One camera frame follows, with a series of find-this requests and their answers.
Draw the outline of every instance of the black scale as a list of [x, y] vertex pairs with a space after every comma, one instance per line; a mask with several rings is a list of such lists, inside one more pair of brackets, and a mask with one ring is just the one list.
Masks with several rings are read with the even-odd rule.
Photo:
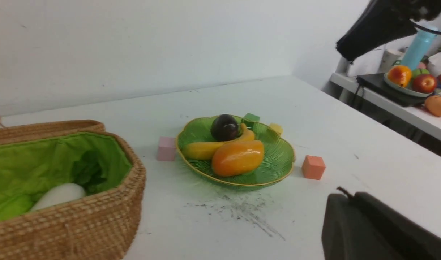
[[422, 105], [428, 97], [413, 97], [399, 92], [384, 82], [384, 74], [361, 75], [356, 78], [360, 87], [366, 87], [373, 92], [391, 100], [402, 107]]

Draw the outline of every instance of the yellow block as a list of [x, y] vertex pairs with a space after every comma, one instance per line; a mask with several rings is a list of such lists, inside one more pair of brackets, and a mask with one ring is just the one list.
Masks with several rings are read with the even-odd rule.
[[275, 132], [277, 132], [278, 135], [282, 135], [283, 128], [281, 127], [281, 125], [277, 125], [276, 123], [271, 123], [269, 127], [275, 130]]

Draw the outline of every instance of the orange block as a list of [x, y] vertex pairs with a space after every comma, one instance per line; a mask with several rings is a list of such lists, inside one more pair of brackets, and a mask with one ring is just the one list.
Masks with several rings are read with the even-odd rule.
[[306, 155], [303, 163], [303, 174], [306, 179], [322, 179], [325, 168], [321, 157]]

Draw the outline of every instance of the white plate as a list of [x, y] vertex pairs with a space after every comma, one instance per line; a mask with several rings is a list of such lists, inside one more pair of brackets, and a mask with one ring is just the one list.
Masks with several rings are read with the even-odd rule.
[[412, 90], [412, 82], [409, 82], [407, 87], [401, 87], [398, 84], [395, 84], [394, 82], [390, 81], [388, 79], [387, 73], [384, 74], [384, 82], [386, 82], [386, 84], [388, 84], [388, 86], [392, 87], [393, 89], [395, 89], [399, 92], [402, 92], [404, 94], [407, 94], [409, 96], [425, 98], [425, 97], [431, 95], [431, 93], [432, 93], [432, 92], [431, 93], [421, 93], [421, 92], [416, 92], [416, 91]]

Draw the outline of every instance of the toy block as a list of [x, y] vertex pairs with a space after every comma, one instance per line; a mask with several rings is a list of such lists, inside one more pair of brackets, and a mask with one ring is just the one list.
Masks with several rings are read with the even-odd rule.
[[176, 159], [176, 139], [160, 136], [158, 144], [158, 161], [174, 161]]
[[247, 113], [244, 117], [243, 117], [243, 123], [245, 123], [245, 125], [247, 125], [247, 128], [252, 129], [254, 122], [259, 122], [261, 118], [258, 117], [257, 115], [253, 115], [251, 113]]
[[275, 132], [277, 132], [278, 135], [282, 135], [283, 128], [281, 125], [277, 125], [276, 123], [271, 123], [269, 127], [272, 128]]
[[325, 168], [323, 158], [306, 155], [303, 163], [303, 174], [306, 179], [321, 179]]

